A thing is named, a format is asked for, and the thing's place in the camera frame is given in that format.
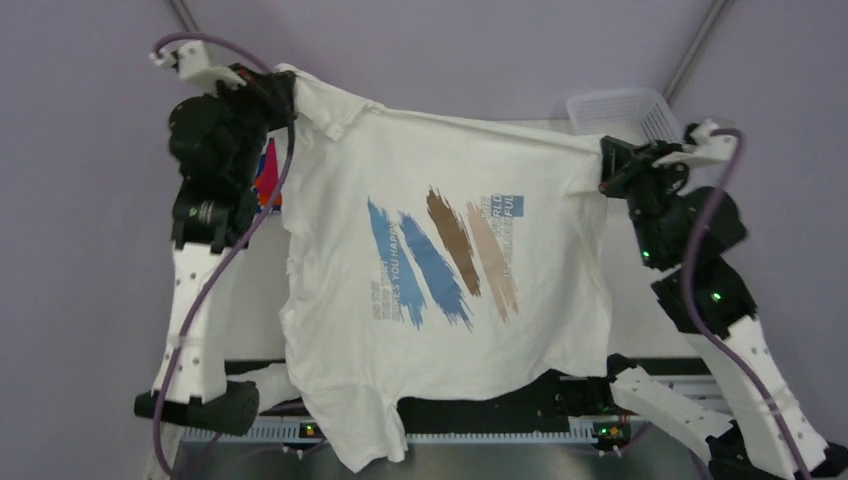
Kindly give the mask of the white printed t-shirt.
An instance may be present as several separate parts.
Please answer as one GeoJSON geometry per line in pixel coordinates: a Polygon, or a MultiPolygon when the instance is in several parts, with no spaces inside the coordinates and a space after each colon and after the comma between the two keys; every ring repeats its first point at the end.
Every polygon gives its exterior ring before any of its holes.
{"type": "Polygon", "coordinates": [[[598,136],[396,110],[304,71],[294,91],[285,360],[344,466],[404,459],[404,398],[605,374],[598,136]]]}

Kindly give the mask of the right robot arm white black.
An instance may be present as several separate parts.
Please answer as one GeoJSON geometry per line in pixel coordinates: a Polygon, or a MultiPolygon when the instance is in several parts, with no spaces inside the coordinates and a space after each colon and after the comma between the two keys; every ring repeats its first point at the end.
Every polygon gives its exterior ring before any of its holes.
{"type": "Polygon", "coordinates": [[[658,304],[700,356],[729,407],[722,414],[608,358],[586,385],[600,412],[636,413],[685,445],[715,479],[834,479],[845,446],[811,425],[771,356],[757,304],[725,253],[747,235],[726,186],[744,151],[735,128],[701,127],[684,143],[600,141],[599,192],[624,200],[642,263],[660,271],[658,304]]]}

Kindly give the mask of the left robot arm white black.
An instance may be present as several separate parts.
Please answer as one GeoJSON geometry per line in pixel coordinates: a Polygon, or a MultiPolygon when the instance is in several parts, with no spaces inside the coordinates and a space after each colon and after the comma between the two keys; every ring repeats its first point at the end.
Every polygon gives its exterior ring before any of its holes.
{"type": "Polygon", "coordinates": [[[230,302],[259,218],[254,181],[267,135],[294,131],[292,71],[261,74],[234,64],[235,83],[171,112],[168,149],[182,177],[172,207],[174,292],[163,360],[150,389],[136,396],[140,418],[241,436],[259,413],[252,380],[230,380],[225,334],[230,302]]]}

